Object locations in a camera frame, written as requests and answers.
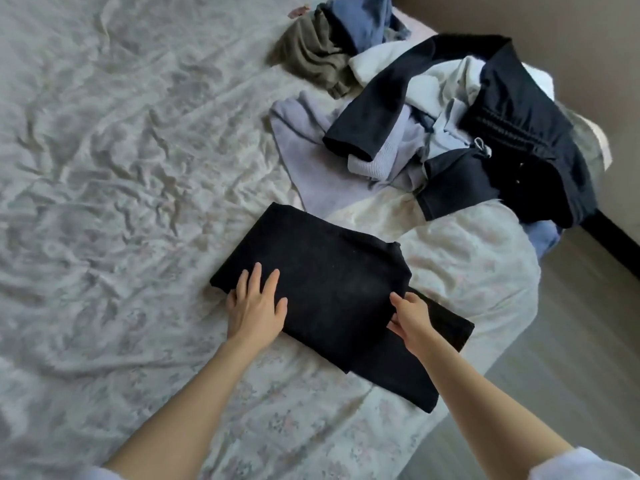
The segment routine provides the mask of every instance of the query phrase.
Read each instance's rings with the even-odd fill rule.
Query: hand
[[[415,293],[407,292],[404,299],[397,293],[389,295],[396,313],[387,328],[404,340],[404,346],[418,357],[420,348],[429,336],[437,333],[431,326],[427,304]]]
[[[280,277],[274,270],[260,292],[262,265],[257,262],[251,276],[245,269],[240,274],[235,290],[227,297],[229,325],[227,341],[238,339],[256,354],[272,343],[284,326],[287,316],[287,299],[281,298],[274,306],[276,286]]]

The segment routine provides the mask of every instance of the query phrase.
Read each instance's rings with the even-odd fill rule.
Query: left hand
[[[245,269],[235,290],[227,297],[229,323],[227,341],[236,340],[258,353],[267,348],[284,327],[287,316],[287,299],[281,298],[274,304],[276,286],[280,277],[279,270],[274,270],[260,292],[260,276],[262,266],[256,263],[251,275]]]

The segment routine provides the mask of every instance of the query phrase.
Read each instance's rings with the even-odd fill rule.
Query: blue garment
[[[560,241],[561,229],[553,221],[538,221],[522,224],[524,232],[536,249],[538,259],[542,258]]]
[[[405,40],[411,31],[393,15],[391,0],[329,0],[322,5],[327,19],[339,23],[350,55],[382,42]]]

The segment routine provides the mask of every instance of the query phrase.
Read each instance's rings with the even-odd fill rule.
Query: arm
[[[389,329],[423,364],[489,478],[525,480],[532,468],[573,449],[463,359],[431,327],[417,295],[392,293],[390,299],[396,313]]]
[[[287,300],[274,306],[279,272],[260,293],[260,263],[243,271],[227,298],[227,341],[199,373],[104,464],[125,480],[195,479],[220,414],[244,371],[281,332]]]

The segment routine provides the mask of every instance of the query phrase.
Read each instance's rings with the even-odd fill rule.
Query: wrinkled bed sheet
[[[266,114],[310,87],[264,60],[308,1],[0,0],[0,477],[102,462],[225,338],[209,277],[270,202],[301,206]],[[329,220],[398,240],[412,286],[476,323],[481,372],[536,314],[535,252],[496,201],[425,223],[387,189]],[[395,477],[445,414],[283,335],[202,477]]]

